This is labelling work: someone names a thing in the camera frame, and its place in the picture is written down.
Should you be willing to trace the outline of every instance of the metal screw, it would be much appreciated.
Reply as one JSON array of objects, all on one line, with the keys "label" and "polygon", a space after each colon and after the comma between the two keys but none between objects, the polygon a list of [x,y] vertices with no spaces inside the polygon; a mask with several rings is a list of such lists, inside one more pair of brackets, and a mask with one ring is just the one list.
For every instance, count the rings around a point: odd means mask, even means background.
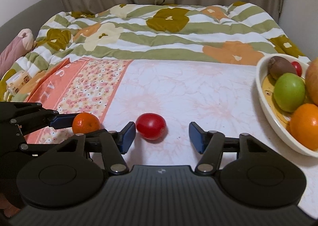
[{"label": "metal screw", "polygon": [[165,169],[158,169],[157,172],[158,172],[159,174],[164,174],[164,173],[166,173],[167,171],[166,171]]},{"label": "metal screw", "polygon": [[213,166],[211,164],[203,163],[198,166],[198,170],[201,172],[210,172],[213,170]]},{"label": "metal screw", "polygon": [[29,148],[28,145],[25,144],[25,143],[23,143],[23,144],[20,145],[20,149],[21,149],[21,150],[24,150],[24,151],[25,151],[25,150],[27,150],[28,148]]},{"label": "metal screw", "polygon": [[114,172],[123,172],[124,170],[126,170],[126,166],[118,163],[118,164],[112,165],[110,169]]}]

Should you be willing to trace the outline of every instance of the pink pillow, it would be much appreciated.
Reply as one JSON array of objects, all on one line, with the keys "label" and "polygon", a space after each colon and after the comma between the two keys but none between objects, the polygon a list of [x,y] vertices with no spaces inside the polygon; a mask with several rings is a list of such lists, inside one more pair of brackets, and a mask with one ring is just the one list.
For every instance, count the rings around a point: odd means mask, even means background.
[{"label": "pink pillow", "polygon": [[0,79],[21,56],[26,55],[33,47],[33,34],[28,28],[19,32],[12,42],[0,54]]}]

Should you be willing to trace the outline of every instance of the white bowl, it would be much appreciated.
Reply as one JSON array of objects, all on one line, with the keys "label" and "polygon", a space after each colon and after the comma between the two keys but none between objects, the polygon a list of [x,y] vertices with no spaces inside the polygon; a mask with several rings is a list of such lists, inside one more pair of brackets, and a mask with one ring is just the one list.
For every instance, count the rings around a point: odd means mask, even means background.
[{"label": "white bowl", "polygon": [[272,111],[271,107],[269,106],[269,104],[265,98],[265,95],[264,95],[263,90],[262,90],[262,84],[263,84],[265,77],[268,75],[268,69],[267,69],[268,61],[273,56],[282,56],[285,59],[289,60],[290,62],[293,62],[293,61],[299,62],[300,65],[302,66],[302,78],[305,78],[306,70],[309,66],[307,63],[303,63],[299,59],[297,59],[293,56],[285,55],[285,54],[271,54],[271,55],[264,56],[257,63],[257,66],[256,66],[256,87],[257,87],[257,91],[259,94],[260,105],[263,109],[263,112],[264,112],[268,122],[270,123],[271,127],[276,132],[276,134],[290,148],[292,148],[293,150],[295,150],[301,154],[318,158],[318,151],[312,151],[312,150],[306,148],[305,146],[300,144],[294,137],[292,137],[290,135],[290,133],[280,123],[279,119],[276,117],[276,115]]}]

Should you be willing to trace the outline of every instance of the kiwi fruit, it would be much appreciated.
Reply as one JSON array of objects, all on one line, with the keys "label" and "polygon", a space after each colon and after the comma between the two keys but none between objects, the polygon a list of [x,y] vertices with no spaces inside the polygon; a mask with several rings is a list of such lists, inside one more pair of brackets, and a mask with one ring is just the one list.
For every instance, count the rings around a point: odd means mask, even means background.
[{"label": "kiwi fruit", "polygon": [[284,57],[274,56],[268,61],[268,72],[277,80],[284,73],[293,73],[297,75],[295,67]]}]

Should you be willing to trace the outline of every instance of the orange flower print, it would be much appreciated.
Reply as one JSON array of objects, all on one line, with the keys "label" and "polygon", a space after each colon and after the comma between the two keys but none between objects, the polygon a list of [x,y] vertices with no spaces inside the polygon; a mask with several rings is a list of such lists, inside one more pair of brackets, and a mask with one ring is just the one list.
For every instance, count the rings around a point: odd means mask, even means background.
[{"label": "orange flower print", "polygon": [[101,24],[100,23],[96,23],[94,25],[91,25],[91,26],[88,26],[86,28],[83,28],[81,30],[79,30],[77,32],[77,34],[73,37],[73,42],[76,41],[80,35],[83,35],[83,36],[86,36],[86,37],[89,37],[91,36],[92,34],[96,33],[97,30],[101,27]]},{"label": "orange flower print", "polygon": [[202,13],[212,16],[213,18],[216,18],[217,20],[226,18],[228,19],[229,17],[224,14],[222,9],[220,7],[216,6],[209,6],[204,10],[201,10]]},{"label": "orange flower print", "polygon": [[257,65],[264,56],[261,52],[255,51],[251,45],[239,41],[226,41],[222,48],[205,45],[203,52],[221,63],[242,65]]}]

